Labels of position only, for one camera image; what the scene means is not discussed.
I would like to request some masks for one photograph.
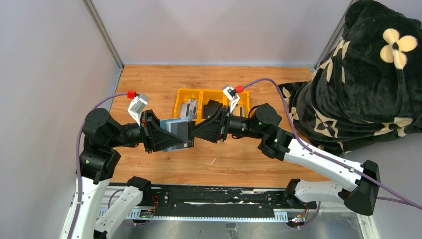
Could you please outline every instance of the white wall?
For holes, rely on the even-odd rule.
[[[119,70],[81,0],[2,1],[0,56],[0,238],[57,238],[77,130]]]
[[[313,66],[350,0],[93,2],[125,64]]]
[[[379,0],[406,17],[422,20],[420,0]],[[408,135],[394,142],[379,143],[350,153],[347,157],[379,164],[381,182],[422,204],[422,135]],[[384,190],[380,196],[394,197]],[[378,201],[374,220],[381,239],[421,238],[422,212],[397,203]]]

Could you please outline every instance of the wooden table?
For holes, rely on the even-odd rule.
[[[145,93],[150,99],[147,109],[153,109],[163,120],[173,118],[178,88],[221,89],[226,84],[244,85],[261,77],[280,84],[307,81],[310,72],[308,68],[293,67],[126,65],[117,92]],[[247,90],[251,106],[270,103],[283,117],[280,127],[291,132],[280,96],[271,83],[260,82]],[[118,97],[111,108],[112,116],[121,124],[134,122],[127,112],[129,102],[128,98]],[[292,178],[327,180],[301,166],[267,158],[257,149],[259,142],[228,138],[213,144],[196,139],[194,148],[152,154],[147,154],[142,144],[138,148],[119,148],[122,157],[113,181],[125,182],[139,176],[155,184],[285,187]]]

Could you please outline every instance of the floral blanket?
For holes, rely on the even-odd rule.
[[[296,129],[335,155],[422,132],[421,22],[369,0],[345,20],[312,79],[279,86]]]

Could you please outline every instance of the fabric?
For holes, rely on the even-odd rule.
[[[296,129],[335,155],[422,131],[422,30],[358,1],[343,36],[309,82],[281,84]]]

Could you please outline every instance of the red connector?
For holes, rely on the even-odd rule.
[[[238,86],[236,86],[236,92],[238,92],[238,93],[240,93],[240,92],[243,92],[243,85],[238,85]]]
[[[127,97],[128,97],[128,98],[133,99],[133,98],[135,98],[135,97],[136,97],[136,95],[137,95],[136,91],[128,91],[128,92],[127,92]]]

